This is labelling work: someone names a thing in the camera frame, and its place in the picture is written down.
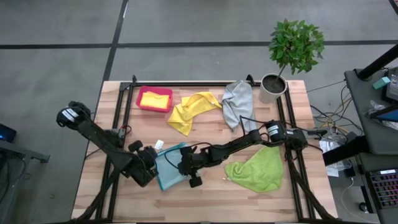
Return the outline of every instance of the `gray towel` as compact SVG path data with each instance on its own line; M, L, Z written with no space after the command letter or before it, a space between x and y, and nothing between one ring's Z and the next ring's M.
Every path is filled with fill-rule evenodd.
M253 90L251 85L243 80L236 81L225 87L223 99L223 113L225 122L232 130L239 124L239 115L255 119L253 113ZM257 129L256 123L242 119L244 130Z

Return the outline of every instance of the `wooden table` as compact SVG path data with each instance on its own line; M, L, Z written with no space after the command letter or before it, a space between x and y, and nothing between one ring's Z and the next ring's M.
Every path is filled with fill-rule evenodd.
M102 128L111 128L118 97L120 82L105 82L98 103L95 122ZM313 128L313 118L304 82L289 81L290 94L294 107L297 126ZM210 91L221 101L224 87L173 87L173 104L181 102L181 97L190 96L199 91ZM254 87L255 117L261 121L279 120L277 104L262 104L258 100L259 88ZM241 137L240 128L232 132L223 119L222 110L211 110L199 114L193 120L193 128L188 137L180 134L167 124L172 112L156 113L140 110L136 105L139 88L134 88L131 103L129 125L132 131L127 135L125 148L139 139L144 145L154 146L158 139L165 142L164 149L180 142L193 144L211 142L225 144ZM289 115L284 104L285 117ZM224 180L224 165L233 161L247 161L262 146L251 146L239 151L224 161L222 165L201 170L203 185L191 189L189 183L182 182L165 192L160 191L154 179L147 187L138 186L133 179L121 176L114 211L114 222L292 222L297 221L289 169L284 161L284 146L280 154L284 164L284 177L279 190L255 193L238 184ZM87 153L97 147L90 143ZM322 154L308 147L303 151L310 188L320 203L330 214L337 217L335 203L331 193ZM90 156L84 164L80 184L73 208L72 218L81 215L98 193L103 176L105 154L102 151ZM308 217L305 197L300 191L304 217Z

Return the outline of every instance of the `lime green towel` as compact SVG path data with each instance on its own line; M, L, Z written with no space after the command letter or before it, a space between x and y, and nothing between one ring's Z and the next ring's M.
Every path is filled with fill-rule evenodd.
M224 170L233 182L255 192L279 189L284 174L279 147L263 147L247 162L232 162Z

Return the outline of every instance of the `gray floor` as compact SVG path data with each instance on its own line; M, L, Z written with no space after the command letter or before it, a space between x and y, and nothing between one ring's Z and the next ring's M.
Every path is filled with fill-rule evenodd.
M0 0L0 20L6 21L0 23L0 45L110 43L121 3ZM119 42L268 41L276 21L285 17L320 26L326 40L398 37L398 16L388 0L130 0ZM343 80L345 70L364 67L389 48L326 46L325 59L311 72L284 77L303 79L311 90ZM18 130L16 143L51 154L47 165L29 168L15 223L70 218L87 141L58 127L55 115L70 100L95 110L108 54L109 49L0 50L0 123ZM260 79L277 71L267 47L118 49L110 80L130 80L132 74L140 80L236 80L247 74ZM334 111L343 86L309 93L311 104ZM359 124L353 104L345 115ZM360 222L341 206L349 181L331 182L339 217ZM377 220L357 209L363 201L357 187L345 196L352 213Z

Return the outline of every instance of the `yellow cloth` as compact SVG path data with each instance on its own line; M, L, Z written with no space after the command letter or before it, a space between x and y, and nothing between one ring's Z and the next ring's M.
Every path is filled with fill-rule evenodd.
M142 94L141 106L150 106L154 108L167 109L169 103L168 95L159 95L151 91Z
M181 103L174 106L173 113L167 122L171 127L188 136L192 129L193 117L216 108L221 108L221 105L212 93L195 93L192 96L183 97Z

